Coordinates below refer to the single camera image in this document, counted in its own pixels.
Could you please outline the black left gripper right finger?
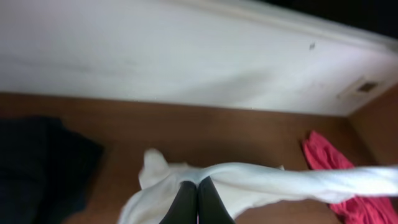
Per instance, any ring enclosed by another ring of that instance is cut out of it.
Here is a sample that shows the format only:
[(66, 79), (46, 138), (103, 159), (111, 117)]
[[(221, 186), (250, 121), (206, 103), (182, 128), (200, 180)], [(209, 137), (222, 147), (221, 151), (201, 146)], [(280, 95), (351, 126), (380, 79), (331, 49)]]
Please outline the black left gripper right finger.
[(211, 179), (203, 179), (198, 186), (197, 209), (199, 224), (235, 224), (226, 210)]

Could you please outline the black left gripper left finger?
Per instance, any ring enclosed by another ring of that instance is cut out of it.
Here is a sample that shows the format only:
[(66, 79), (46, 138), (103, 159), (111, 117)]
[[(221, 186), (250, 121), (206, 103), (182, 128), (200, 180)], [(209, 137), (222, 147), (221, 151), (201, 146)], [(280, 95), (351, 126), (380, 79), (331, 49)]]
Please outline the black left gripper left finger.
[(160, 224), (197, 224), (197, 218), (197, 187), (193, 182), (182, 182)]

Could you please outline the white t-shirt with robot print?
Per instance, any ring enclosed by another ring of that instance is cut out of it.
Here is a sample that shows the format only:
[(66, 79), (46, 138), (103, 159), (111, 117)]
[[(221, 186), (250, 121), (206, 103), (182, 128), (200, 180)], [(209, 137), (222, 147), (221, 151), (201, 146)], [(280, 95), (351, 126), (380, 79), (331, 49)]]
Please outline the white t-shirt with robot print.
[(331, 194), (310, 171), (291, 171), (255, 164), (228, 162), (205, 168), (186, 163), (168, 163), (156, 149), (144, 153), (139, 173), (141, 190), (125, 204), (119, 223), (158, 223), (169, 210), (184, 181), (198, 185), (211, 177), (232, 218), (250, 208), (283, 200), (318, 200), (328, 203)]

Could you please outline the black folded clothes pile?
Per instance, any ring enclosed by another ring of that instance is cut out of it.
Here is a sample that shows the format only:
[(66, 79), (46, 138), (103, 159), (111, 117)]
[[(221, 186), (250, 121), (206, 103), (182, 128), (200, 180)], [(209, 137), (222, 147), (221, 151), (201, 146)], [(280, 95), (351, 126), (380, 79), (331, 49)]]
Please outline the black folded clothes pile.
[(100, 144), (60, 119), (1, 120), (1, 223), (62, 223), (86, 207)]

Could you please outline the red t-shirt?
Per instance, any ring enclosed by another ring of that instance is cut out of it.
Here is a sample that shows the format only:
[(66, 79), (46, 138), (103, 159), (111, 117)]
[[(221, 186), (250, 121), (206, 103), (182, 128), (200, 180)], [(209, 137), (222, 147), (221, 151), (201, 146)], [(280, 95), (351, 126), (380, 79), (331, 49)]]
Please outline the red t-shirt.
[(397, 166), (355, 167), (315, 131), (302, 146), (307, 164), (328, 187), (329, 208), (343, 223), (397, 223), (389, 199), (397, 195)]

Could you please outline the white wall outlet plate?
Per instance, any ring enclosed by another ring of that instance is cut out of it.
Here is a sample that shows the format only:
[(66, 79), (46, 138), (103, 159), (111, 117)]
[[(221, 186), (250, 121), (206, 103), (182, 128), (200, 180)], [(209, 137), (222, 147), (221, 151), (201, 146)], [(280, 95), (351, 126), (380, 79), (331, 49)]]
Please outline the white wall outlet plate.
[(384, 82), (382, 80), (361, 77), (352, 84), (348, 85), (336, 97), (343, 99), (347, 97), (354, 98), (368, 96), (378, 90), (383, 83)]

